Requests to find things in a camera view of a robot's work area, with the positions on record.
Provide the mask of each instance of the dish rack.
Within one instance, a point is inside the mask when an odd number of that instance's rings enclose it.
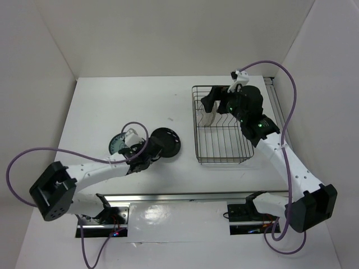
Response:
[[[201,164],[240,164],[253,157],[254,148],[242,134],[235,117],[216,113],[211,125],[200,126],[204,116],[201,98],[207,96],[212,87],[211,85],[192,87],[196,157]]]

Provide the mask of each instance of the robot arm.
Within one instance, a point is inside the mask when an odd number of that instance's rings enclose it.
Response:
[[[82,194],[84,188],[110,178],[124,177],[140,172],[160,158],[163,143],[156,137],[149,138],[146,149],[135,159],[145,141],[133,129],[125,135],[127,147],[111,155],[108,163],[91,162],[64,166],[60,161],[51,163],[30,188],[30,194],[45,221],[52,221],[63,214],[81,214],[101,219],[110,205],[101,194]]]
[[[220,101],[218,113],[232,114],[241,125],[243,135],[261,151],[288,183],[287,166],[280,142],[280,131],[275,123],[263,114],[263,97],[255,86],[241,81],[243,72],[231,73],[234,84],[214,86],[209,95],[201,99],[205,112],[212,110],[213,103]],[[333,213],[336,189],[316,178],[284,142],[292,179],[292,207],[290,226],[301,233],[330,218]],[[251,214],[287,216],[288,199],[266,192],[257,192],[246,199]]]

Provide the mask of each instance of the black disc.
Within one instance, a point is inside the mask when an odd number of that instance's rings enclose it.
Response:
[[[158,138],[164,145],[164,149],[160,153],[163,158],[176,156],[181,149],[179,136],[169,128],[158,128],[153,131],[151,137]]]

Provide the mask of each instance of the white backdrop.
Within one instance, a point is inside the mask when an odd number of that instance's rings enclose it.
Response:
[[[327,223],[343,269],[359,263],[358,4],[317,0],[284,61],[298,86],[289,126],[293,148],[318,178],[338,190]],[[275,87],[287,114],[293,91],[282,72]]]
[[[75,79],[33,1],[4,0],[0,8],[0,252],[1,267],[15,267],[32,208],[20,205],[5,170],[20,151],[57,146]],[[53,160],[42,152],[14,166],[13,186],[29,198],[34,179]]]
[[[313,2],[35,0],[77,77],[227,75],[282,62]]]

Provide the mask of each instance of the white table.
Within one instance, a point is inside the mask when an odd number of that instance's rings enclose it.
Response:
[[[229,170],[208,169],[197,162],[191,88],[228,83],[227,76],[80,78],[59,147],[106,157],[109,140],[125,123],[136,120],[150,132],[158,127],[175,130],[182,141],[180,156],[173,162],[158,161],[146,171],[108,180],[84,192],[285,190],[284,181],[259,152]],[[251,77],[250,84],[259,87],[264,96],[264,113],[274,119],[263,78]],[[61,153],[56,159],[64,165],[83,162]],[[110,240],[97,268],[340,268],[325,223],[309,230],[307,244],[300,253],[283,257],[266,246],[262,235],[230,236],[228,220],[222,217],[226,209],[225,202],[136,205],[131,209],[128,237]],[[16,269],[85,268],[75,230],[74,216],[45,222],[35,209]],[[274,245],[294,249],[301,239],[302,234],[290,231],[284,242]],[[103,240],[85,239],[90,264]]]
[[[124,124],[139,121],[151,133],[173,129],[181,139],[180,155],[161,159],[148,170],[113,178],[83,192],[103,194],[253,192],[286,190],[286,184],[260,152],[241,165],[223,170],[201,166],[195,156],[191,88],[193,85],[227,85],[228,76],[80,78],[68,112],[59,147],[96,157],[108,156],[108,143]],[[264,97],[264,113],[274,119],[261,76],[251,76]],[[141,127],[132,126],[144,136]],[[66,164],[84,162],[58,153]]]

